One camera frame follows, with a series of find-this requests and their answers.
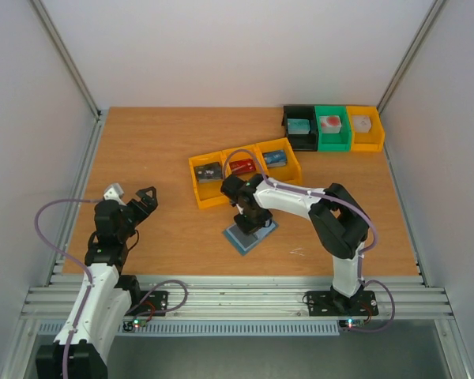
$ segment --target wooden table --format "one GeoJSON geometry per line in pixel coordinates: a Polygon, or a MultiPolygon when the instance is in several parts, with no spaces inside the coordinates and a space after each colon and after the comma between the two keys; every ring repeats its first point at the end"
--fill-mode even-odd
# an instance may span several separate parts
{"type": "MultiPolygon", "coordinates": [[[[141,240],[125,273],[163,275],[330,276],[332,257],[310,221],[275,211],[280,227],[245,257],[222,234],[229,205],[200,210],[188,158],[284,136],[280,108],[111,108],[85,198],[119,182],[128,201],[155,186],[158,209],[139,226],[141,240]]],[[[418,275],[386,158],[382,153],[297,152],[304,185],[343,184],[375,222],[378,246],[366,255],[368,276],[418,275]]],[[[82,205],[69,252],[83,259],[94,231],[93,207],[82,205]]],[[[65,272],[79,272],[70,262],[65,272]]]]}

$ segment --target white wall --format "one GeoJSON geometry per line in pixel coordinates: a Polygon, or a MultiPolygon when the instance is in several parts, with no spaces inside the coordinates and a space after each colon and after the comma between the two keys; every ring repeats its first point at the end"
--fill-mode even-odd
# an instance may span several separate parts
{"type": "Polygon", "coordinates": [[[432,0],[45,0],[100,108],[377,104],[432,0]]]}
{"type": "Polygon", "coordinates": [[[419,249],[474,365],[474,0],[447,3],[382,119],[419,249]]]}
{"type": "MultiPolygon", "coordinates": [[[[49,262],[33,217],[69,194],[91,126],[28,2],[0,0],[0,369],[28,286],[41,284],[49,262]]],[[[43,218],[50,238],[62,211],[43,218]]]]}

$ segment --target gray floor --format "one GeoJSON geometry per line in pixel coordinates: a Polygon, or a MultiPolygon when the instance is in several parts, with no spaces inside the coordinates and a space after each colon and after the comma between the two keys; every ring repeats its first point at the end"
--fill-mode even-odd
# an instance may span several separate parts
{"type": "Polygon", "coordinates": [[[433,321],[338,337],[117,337],[108,368],[110,379],[450,377],[433,321]]]}

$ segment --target robotic arm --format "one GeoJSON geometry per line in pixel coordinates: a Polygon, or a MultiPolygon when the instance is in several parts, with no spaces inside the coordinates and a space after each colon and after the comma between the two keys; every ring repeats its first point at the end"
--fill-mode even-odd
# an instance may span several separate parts
{"type": "Polygon", "coordinates": [[[261,174],[256,174],[247,182],[233,174],[223,181],[221,192],[239,210],[234,217],[235,223],[243,233],[254,233],[272,219],[269,209],[310,220],[322,245],[333,256],[331,295],[343,314],[352,308],[363,290],[358,260],[359,251],[367,239],[368,225],[350,208],[310,194],[323,193],[361,208],[340,184],[332,184],[327,189],[309,189],[281,183],[273,178],[268,178],[268,182],[261,174]],[[335,211],[339,212],[338,216],[334,215],[335,211]]]}
{"type": "Polygon", "coordinates": [[[69,318],[52,345],[41,346],[36,356],[39,379],[62,376],[107,377],[107,355],[126,311],[140,302],[136,276],[121,275],[129,237],[158,206],[154,187],[136,192],[140,200],[125,204],[119,184],[109,186],[95,206],[96,230],[88,241],[85,276],[69,318]]]}

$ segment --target black mounting plate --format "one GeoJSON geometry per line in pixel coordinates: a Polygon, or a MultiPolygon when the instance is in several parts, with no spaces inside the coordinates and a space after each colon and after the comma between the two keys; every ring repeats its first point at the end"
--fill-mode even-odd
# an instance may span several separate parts
{"type": "MultiPolygon", "coordinates": [[[[141,298],[143,298],[147,293],[147,291],[141,291],[141,298]]],[[[168,292],[153,291],[145,301],[150,302],[155,307],[155,310],[165,310],[168,305],[168,292]]],[[[128,313],[128,315],[135,316],[139,313],[148,312],[149,309],[150,308],[147,304],[140,304],[133,312],[128,313]]],[[[165,313],[154,313],[153,317],[165,317],[165,313]]]]}
{"type": "Polygon", "coordinates": [[[355,305],[347,313],[342,313],[333,304],[330,291],[308,291],[303,297],[303,301],[308,305],[309,316],[368,316],[368,311],[360,303],[365,304],[371,310],[372,316],[377,316],[379,310],[375,300],[376,296],[373,291],[362,291],[355,300],[355,305]]]}

